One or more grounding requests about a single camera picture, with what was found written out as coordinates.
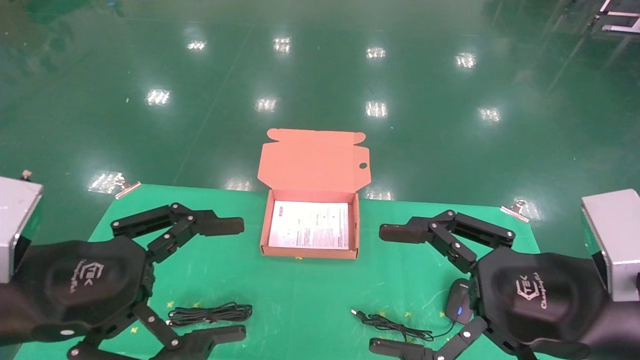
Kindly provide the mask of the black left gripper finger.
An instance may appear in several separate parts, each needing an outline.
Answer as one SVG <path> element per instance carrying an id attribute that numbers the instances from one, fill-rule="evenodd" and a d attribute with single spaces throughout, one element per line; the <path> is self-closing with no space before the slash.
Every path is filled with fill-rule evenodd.
<path id="1" fill-rule="evenodd" d="M 88 326 L 84 339 L 68 351 L 69 360 L 129 360 L 130 356 L 99 348 L 107 337 L 107 329 L 123 321 L 140 321 L 160 341 L 163 347 L 153 357 L 154 360 L 206 360 L 215 346 L 246 338 L 243 325 L 195 330 L 179 336 L 146 301 L 135 301 L 133 305 L 119 310 L 86 304 L 70 305 L 67 312 L 70 322 L 85 322 Z"/>
<path id="2" fill-rule="evenodd" d="M 240 217 L 220 218 L 213 210 L 193 210 L 175 202 L 116 219 L 110 228 L 115 237 L 131 240 L 163 231 L 146 251 L 149 262 L 160 264 L 194 236 L 238 235 L 245 230 L 245 223 Z"/>

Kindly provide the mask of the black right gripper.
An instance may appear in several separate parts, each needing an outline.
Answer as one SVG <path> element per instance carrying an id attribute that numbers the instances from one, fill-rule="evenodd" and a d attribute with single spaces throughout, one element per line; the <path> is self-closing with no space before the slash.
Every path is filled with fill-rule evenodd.
<path id="1" fill-rule="evenodd" d="M 614 301 L 589 259 L 494 249 L 473 269 L 471 303 L 486 337 L 507 354 L 640 357 L 638 301 Z"/>

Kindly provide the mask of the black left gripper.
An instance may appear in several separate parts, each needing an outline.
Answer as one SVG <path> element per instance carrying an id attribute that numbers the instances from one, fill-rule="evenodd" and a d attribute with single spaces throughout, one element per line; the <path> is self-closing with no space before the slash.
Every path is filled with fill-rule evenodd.
<path id="1" fill-rule="evenodd" d="M 30 246 L 1 285 L 2 346 L 114 338 L 135 321 L 153 287 L 153 263 L 124 236 Z"/>

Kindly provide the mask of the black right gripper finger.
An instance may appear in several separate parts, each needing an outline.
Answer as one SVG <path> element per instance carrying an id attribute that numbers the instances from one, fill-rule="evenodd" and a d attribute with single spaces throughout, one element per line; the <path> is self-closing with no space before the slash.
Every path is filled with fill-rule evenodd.
<path id="1" fill-rule="evenodd" d="M 412 216 L 405 224 L 381 224 L 379 237 L 385 242 L 430 244 L 458 271 L 471 274 L 478 256 L 459 238 L 491 249 L 512 248 L 515 232 L 448 209 L 431 218 Z"/>
<path id="2" fill-rule="evenodd" d="M 383 338 L 371 338 L 369 350 L 400 360 L 459 360 L 481 338 L 514 359 L 533 358 L 533 320 L 521 315 L 476 315 L 437 350 Z"/>

